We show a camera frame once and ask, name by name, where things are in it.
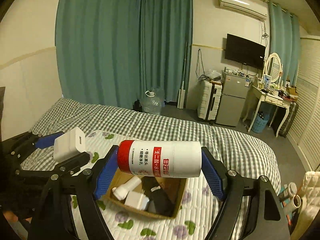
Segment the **white power adapter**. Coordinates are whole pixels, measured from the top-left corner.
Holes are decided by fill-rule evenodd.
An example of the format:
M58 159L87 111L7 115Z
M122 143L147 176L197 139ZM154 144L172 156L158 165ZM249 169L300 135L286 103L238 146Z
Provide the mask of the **white power adapter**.
M85 151L85 134L79 127L75 127L54 140L53 159L61 163Z

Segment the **black oblong object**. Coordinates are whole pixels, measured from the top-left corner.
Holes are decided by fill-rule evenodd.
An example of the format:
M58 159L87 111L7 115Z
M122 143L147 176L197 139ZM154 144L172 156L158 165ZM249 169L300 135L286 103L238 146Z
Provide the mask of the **black oblong object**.
M172 216L175 206L155 177L143 177L142 189L144 194L150 199L148 207L150 213L166 217Z

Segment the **white red cylindrical canister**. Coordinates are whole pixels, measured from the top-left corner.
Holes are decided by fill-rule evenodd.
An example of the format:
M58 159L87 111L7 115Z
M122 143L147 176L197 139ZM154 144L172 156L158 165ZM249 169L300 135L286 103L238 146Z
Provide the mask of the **white red cylindrical canister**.
M198 141L124 140L117 163L121 172L160 178L194 178L201 173Z

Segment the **white squeeze bottle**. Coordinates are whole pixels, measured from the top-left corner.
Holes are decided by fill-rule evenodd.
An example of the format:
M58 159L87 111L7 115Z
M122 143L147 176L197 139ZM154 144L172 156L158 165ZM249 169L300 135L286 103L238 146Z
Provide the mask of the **white squeeze bottle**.
M117 200L124 200L130 191L133 191L138 185L140 185L142 180L138 176L133 176L126 183L121 184L118 187L112 189L113 195Z

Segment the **grey gingham blanket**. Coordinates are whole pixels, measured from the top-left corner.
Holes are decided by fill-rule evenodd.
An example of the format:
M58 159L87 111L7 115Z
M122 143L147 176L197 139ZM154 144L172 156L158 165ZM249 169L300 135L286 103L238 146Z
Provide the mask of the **grey gingham blanket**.
M216 160L243 177L267 176L274 190L281 189L273 150L251 135L222 127L199 124L129 109L89 105L71 99L58 100L31 128L34 134L84 131L87 150L103 158L112 145L134 138L157 141L199 141ZM204 239L221 206L204 176L187 180L174 219L152 219L127 211L106 197L98 203L115 239Z

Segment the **white charger block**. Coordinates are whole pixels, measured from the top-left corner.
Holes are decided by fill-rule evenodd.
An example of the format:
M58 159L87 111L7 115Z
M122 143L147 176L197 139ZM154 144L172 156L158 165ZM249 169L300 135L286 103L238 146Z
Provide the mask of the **white charger block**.
M146 210L150 199L143 193L130 191L125 199L125 205L137 210Z

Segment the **white louvered wardrobe door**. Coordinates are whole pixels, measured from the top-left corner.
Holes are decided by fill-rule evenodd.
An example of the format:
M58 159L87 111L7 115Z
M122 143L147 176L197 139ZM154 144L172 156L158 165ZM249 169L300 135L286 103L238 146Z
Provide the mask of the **white louvered wardrobe door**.
M306 170L319 171L319 37L300 39L296 87L299 109L288 138Z

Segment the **blue waste basket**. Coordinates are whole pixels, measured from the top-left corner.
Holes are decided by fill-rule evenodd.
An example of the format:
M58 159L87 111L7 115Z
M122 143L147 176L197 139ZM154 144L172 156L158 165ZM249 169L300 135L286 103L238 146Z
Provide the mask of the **blue waste basket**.
M270 119L270 115L268 113L264 113L260 111L255 118L255 121L253 123L251 130L254 133L261 133L266 127L269 119Z

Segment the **clear water jug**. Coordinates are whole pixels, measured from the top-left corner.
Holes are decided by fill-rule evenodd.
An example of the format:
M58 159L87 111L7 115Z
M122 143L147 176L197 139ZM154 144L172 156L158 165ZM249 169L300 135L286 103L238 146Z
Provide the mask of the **clear water jug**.
M146 90L143 98L140 100L140 104L144 113L160 115L165 105L164 90L161 88Z

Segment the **white dressing table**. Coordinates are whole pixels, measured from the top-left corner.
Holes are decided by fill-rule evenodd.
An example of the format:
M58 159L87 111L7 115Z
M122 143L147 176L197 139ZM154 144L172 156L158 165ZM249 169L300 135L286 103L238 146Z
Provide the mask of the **white dressing table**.
M259 109L260 109L260 106L262 103L266 103L268 106L275 106L276 107L276 110L274 111L272 119L269 123L269 127L271 127L271 125L273 124L279 108L285 109L285 115L284 115L283 119L281 120L281 122L278 126L278 129L276 131L276 138L277 138L277 137L279 137L279 132L280 132L281 127L283 126L284 122L286 121L286 119L289 115L291 102L287 101L284 98L281 98L277 95L271 95L269 93L265 93L258 87L251 86L248 91L248 103L247 103L245 116L242 119L242 122L245 124L246 120L249 117L250 111L253 112L251 122L249 123L249 126L247 126L247 133L249 133L252 129L253 124L255 122L255 119L257 117L257 114L259 112Z

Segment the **white suitcase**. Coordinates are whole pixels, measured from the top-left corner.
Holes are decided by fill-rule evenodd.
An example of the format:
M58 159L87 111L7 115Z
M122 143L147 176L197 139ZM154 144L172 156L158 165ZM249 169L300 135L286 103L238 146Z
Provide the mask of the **white suitcase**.
M205 121L214 121L219 109L222 92L222 83L215 81L200 82L200 99L197 107L197 115Z

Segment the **large green curtain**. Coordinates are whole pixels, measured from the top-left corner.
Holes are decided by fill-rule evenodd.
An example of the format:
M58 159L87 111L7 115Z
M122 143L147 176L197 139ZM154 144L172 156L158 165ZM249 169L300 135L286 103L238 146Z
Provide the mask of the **large green curtain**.
M57 65L65 98L131 108L145 91L176 101L190 72L193 0L59 0Z

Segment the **narrow green curtain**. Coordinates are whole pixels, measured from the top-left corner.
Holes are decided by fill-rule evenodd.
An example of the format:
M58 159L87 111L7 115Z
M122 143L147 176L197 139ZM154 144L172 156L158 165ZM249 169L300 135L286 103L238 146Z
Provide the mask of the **narrow green curtain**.
M300 32L298 17L280 5L269 2L271 41L270 52L277 53L283 65L283 81L296 84L300 58Z

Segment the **white air conditioner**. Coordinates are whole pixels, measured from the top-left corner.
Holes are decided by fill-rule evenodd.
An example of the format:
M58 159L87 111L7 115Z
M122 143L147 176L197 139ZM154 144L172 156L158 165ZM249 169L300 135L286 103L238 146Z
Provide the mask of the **white air conditioner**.
M268 9L264 5L249 0L219 0L223 9L235 11L260 21L267 20Z

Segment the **black wall television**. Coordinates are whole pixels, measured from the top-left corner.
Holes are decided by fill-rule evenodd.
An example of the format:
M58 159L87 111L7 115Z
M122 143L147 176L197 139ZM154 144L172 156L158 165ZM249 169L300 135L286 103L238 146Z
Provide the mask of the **black wall television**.
M266 47L248 39L227 34L225 59L262 70Z

